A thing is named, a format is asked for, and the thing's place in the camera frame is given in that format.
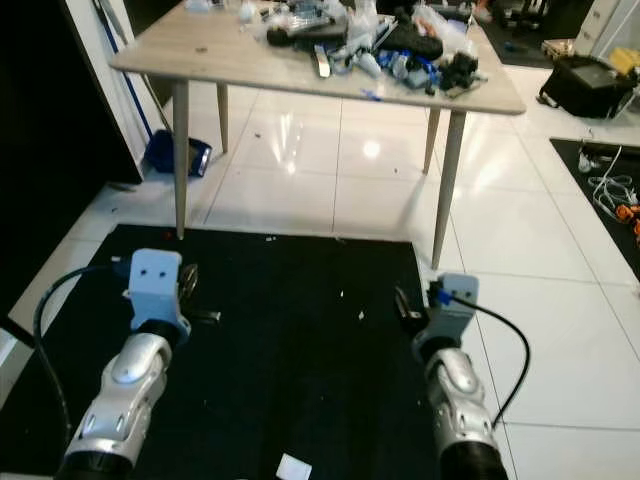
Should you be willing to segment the orange black tool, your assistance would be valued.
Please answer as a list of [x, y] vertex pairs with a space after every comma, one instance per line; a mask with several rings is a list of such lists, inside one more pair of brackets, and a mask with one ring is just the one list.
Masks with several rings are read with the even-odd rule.
[[625, 224], [640, 244], [640, 205], [618, 205], [614, 209], [614, 218], [618, 223]]

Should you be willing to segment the black carry case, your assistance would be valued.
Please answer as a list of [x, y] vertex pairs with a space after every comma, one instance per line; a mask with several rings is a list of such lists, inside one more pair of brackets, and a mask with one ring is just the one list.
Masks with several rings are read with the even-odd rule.
[[612, 119], [640, 86], [640, 70], [623, 73], [593, 56], [566, 55], [552, 64], [552, 73], [535, 100], [573, 116]]

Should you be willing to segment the white cabinet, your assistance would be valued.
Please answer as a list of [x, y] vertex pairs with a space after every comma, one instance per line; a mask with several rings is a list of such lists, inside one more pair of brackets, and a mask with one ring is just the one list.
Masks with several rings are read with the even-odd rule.
[[593, 0], [573, 40], [579, 55], [607, 59], [616, 49], [640, 51], [640, 0]]

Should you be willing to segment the large black floor carpet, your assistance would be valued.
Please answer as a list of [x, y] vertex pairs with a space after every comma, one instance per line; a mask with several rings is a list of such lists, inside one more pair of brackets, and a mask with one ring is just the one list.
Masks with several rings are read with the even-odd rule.
[[92, 257], [172, 250], [198, 268], [131, 480], [259, 480], [285, 456], [310, 480], [436, 480], [422, 365], [397, 289], [422, 306], [408, 242], [119, 225]]

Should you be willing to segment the light wooden table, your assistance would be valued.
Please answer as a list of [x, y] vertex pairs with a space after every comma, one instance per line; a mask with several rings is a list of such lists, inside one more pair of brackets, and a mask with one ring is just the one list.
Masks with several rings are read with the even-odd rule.
[[383, 90], [387, 101], [380, 104], [426, 108], [428, 140], [422, 170], [430, 172], [440, 118], [447, 116], [445, 148], [439, 160], [440, 187], [436, 201], [434, 238], [431, 243], [431, 268], [438, 268], [444, 239], [451, 224], [451, 206], [463, 141], [470, 114], [520, 116], [527, 111], [515, 84], [504, 72], [497, 52], [483, 29], [471, 28], [468, 40], [474, 45], [485, 81], [477, 87], [449, 97], [415, 95], [381, 86], [367, 74], [352, 74], [323, 79], [311, 68], [302, 52], [270, 47], [243, 31], [236, 14], [241, 0], [227, 0], [228, 8], [210, 13], [188, 12], [174, 6], [163, 18], [147, 28], [134, 44], [124, 47], [110, 61], [111, 68], [122, 73], [145, 74], [173, 81], [172, 146], [179, 155], [186, 154], [189, 138], [189, 86], [209, 82], [218, 90], [220, 115], [227, 115], [229, 87], [300, 93], [325, 99], [366, 100], [360, 90]]

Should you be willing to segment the black treaded shoe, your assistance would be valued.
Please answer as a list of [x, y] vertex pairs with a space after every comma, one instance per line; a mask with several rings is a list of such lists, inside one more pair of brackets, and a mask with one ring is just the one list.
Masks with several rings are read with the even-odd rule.
[[408, 51], [411, 55], [435, 61], [443, 55], [443, 42], [434, 36], [421, 35], [412, 26], [397, 26], [389, 29], [376, 50]]

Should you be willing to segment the red white flat packet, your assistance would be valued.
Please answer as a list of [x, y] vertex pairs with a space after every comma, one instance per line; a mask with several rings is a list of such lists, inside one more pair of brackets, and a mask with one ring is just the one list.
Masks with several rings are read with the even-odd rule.
[[323, 79], [332, 77], [332, 63], [330, 63], [328, 52], [326, 52], [323, 45], [314, 45], [314, 58], [316, 61], [317, 77]]

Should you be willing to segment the small black floor mat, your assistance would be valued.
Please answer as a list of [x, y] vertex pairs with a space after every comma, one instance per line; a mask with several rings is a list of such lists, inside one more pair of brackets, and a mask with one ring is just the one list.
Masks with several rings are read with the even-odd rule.
[[635, 234], [614, 218], [618, 205], [640, 205], [640, 146], [595, 140], [550, 143], [588, 201], [591, 215], [623, 253], [640, 253]]

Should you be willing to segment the black foam block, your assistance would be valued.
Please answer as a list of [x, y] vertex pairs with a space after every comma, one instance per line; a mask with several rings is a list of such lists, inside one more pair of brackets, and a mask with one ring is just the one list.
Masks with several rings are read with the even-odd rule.
[[315, 44], [340, 45], [346, 41], [347, 20], [334, 20], [324, 26], [285, 28], [273, 26], [265, 33], [265, 40], [273, 47], [308, 47]]

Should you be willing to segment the small wooden crate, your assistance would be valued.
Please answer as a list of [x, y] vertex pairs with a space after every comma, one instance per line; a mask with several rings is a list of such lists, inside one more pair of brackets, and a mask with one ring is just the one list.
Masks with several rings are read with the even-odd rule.
[[541, 52], [545, 58], [552, 61], [579, 54], [575, 38], [549, 38], [541, 42]]

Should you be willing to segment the white paper scrap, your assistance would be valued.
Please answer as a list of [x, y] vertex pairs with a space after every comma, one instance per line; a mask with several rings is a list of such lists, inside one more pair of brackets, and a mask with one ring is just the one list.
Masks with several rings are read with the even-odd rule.
[[291, 454], [282, 454], [275, 475], [278, 480], [310, 480], [312, 471], [314, 467], [310, 463], [297, 460]]

